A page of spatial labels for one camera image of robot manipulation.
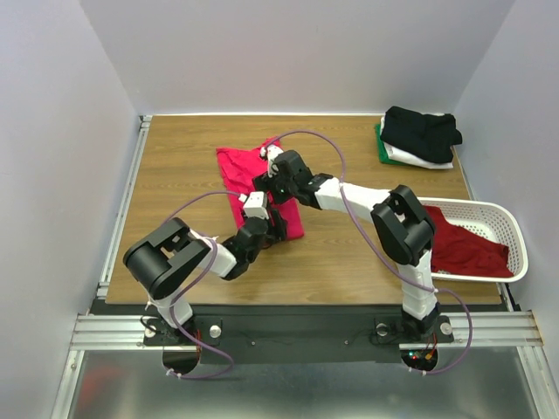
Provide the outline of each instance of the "red cloth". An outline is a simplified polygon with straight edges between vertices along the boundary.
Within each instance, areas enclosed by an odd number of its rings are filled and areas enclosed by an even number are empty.
[[[433,239],[431,271],[472,277],[510,278],[508,247],[491,242],[445,220],[438,207],[425,205],[437,231]]]
[[[268,138],[262,146],[265,146],[273,138]],[[252,150],[238,150],[236,148],[218,148],[217,164],[224,179],[224,185],[228,190],[233,190],[239,194],[248,195],[254,191],[252,186],[252,178],[262,175],[268,170],[268,163],[260,159],[260,148]],[[245,222],[243,220],[243,204],[234,196],[229,196],[231,210],[237,227]],[[303,224],[300,221],[299,208],[294,199],[290,199],[286,203],[280,205],[273,204],[277,208],[287,222],[287,240],[303,237],[305,234]]]

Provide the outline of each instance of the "white wall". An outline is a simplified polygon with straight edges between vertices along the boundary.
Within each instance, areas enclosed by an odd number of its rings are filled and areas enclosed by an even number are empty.
[[[451,111],[513,0],[81,0],[141,113]]]
[[[0,410],[51,414],[137,134],[77,1],[0,5]]]
[[[534,309],[559,381],[559,3],[518,0],[456,109],[461,161],[480,200],[506,206],[528,247],[513,287]]]

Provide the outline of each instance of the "bolt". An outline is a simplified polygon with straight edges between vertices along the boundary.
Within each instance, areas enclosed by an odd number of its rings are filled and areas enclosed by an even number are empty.
[[[210,327],[210,336],[213,339],[218,338],[219,336],[221,336],[221,327],[219,327],[218,325],[213,325]]]
[[[446,336],[450,336],[452,334],[452,326],[450,323],[441,323],[440,324],[440,331],[445,334]]]
[[[388,335],[388,326],[384,323],[379,323],[376,325],[376,334],[379,335],[381,338]]]

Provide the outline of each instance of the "folded clothes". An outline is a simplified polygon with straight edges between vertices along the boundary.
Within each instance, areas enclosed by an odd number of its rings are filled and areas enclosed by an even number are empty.
[[[388,153],[386,152],[386,145],[381,140],[380,124],[375,125],[375,134],[376,134],[376,146],[378,147],[378,160],[380,160],[381,163],[394,164],[396,166],[408,166],[406,163],[392,160],[391,158],[389,158]]]
[[[383,133],[384,129],[384,117],[381,118],[381,126],[380,126],[380,133]],[[384,141],[381,141],[383,144],[385,153],[387,157],[392,161],[400,161],[402,163],[410,164],[412,166],[419,166],[420,168],[434,168],[434,169],[449,169],[453,168],[452,162],[450,163],[431,163],[430,161],[425,161],[420,159],[419,157],[413,155],[412,153],[408,153],[407,151],[403,151],[399,148],[391,146],[390,144],[385,144]]]
[[[260,148],[265,146],[273,138],[267,139],[260,147],[252,150],[239,150],[236,148],[217,148],[217,165],[224,185],[228,190],[238,192],[239,194],[249,195],[254,191],[252,186],[252,178],[262,175],[268,170],[268,163],[260,158]],[[243,204],[234,196],[229,196],[229,203],[233,211],[233,218],[237,227],[241,227],[245,220],[243,219]],[[305,234],[303,224],[300,220],[299,208],[294,199],[290,199],[286,203],[276,205],[279,214],[287,222],[287,240],[303,237]]]
[[[391,107],[384,115],[381,140],[431,163],[449,163],[451,146],[462,144],[462,134],[449,113],[437,116]]]

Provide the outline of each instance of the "plastic basket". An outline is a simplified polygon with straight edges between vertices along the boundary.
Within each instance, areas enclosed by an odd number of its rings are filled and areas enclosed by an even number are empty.
[[[419,198],[424,205],[439,207],[451,224],[459,225],[487,240],[508,246],[508,269],[511,278],[469,277],[448,272],[433,272],[436,279],[480,282],[514,282],[522,279],[528,270],[528,255],[521,229],[513,215],[500,205],[463,201],[459,199]]]

